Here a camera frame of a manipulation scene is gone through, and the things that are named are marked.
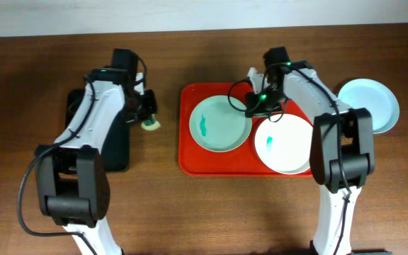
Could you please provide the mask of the green yellow sponge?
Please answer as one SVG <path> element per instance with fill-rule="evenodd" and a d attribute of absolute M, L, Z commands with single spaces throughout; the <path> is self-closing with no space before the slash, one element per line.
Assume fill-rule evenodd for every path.
<path fill-rule="evenodd" d="M 146 131 L 155 131 L 161 127 L 158 120 L 146 120 L 141 123 L 141 128 Z"/>

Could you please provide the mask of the white plate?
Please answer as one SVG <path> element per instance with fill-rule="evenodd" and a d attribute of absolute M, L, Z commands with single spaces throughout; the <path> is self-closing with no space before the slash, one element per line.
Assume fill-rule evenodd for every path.
<path fill-rule="evenodd" d="M 301 117 L 276 115 L 261 122 L 254 136 L 259 159 L 274 172 L 296 175 L 310 168 L 312 126 Z"/>

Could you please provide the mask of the mint green plate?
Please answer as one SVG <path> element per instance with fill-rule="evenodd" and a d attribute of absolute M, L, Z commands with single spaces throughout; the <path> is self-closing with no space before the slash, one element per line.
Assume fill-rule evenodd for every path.
<path fill-rule="evenodd" d="M 202 100 L 191 112 L 189 131 L 194 141 L 211 152 L 229 152 L 241 146 L 251 133 L 252 120 L 236 98 L 223 95 Z"/>

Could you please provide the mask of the light blue plate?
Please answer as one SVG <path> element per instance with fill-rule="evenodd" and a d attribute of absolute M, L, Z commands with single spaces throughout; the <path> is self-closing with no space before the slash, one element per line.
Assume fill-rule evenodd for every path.
<path fill-rule="evenodd" d="M 373 133 L 391 130 L 399 120 L 400 106 L 391 90 L 379 81 L 354 79 L 344 84 L 338 98 L 353 108 L 366 108 L 373 120 Z"/>

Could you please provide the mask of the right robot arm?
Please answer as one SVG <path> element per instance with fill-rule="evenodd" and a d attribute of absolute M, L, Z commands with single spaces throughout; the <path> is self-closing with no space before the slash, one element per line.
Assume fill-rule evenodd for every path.
<path fill-rule="evenodd" d="M 375 168 L 373 121 L 366 108 L 340 101 L 306 60 L 290 60 L 285 47 L 263 55 L 265 71 L 246 81 L 248 118 L 269 117 L 296 103 L 312 122 L 310 169 L 319 184 L 319 221 L 311 254 L 352 254 L 351 225 L 356 200 Z"/>

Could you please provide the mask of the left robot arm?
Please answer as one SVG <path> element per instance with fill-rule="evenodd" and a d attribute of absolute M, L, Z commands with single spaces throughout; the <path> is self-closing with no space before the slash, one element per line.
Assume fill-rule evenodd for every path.
<path fill-rule="evenodd" d="M 35 170 L 40 211 L 74 238 L 83 254 L 122 254 L 106 214 L 111 190 L 107 175 L 130 163 L 130 126 L 160 127 L 157 101 L 146 88 L 142 58 L 115 49 L 111 63 L 84 77 L 85 87 L 67 99 L 68 124 L 51 145 L 40 145 Z"/>

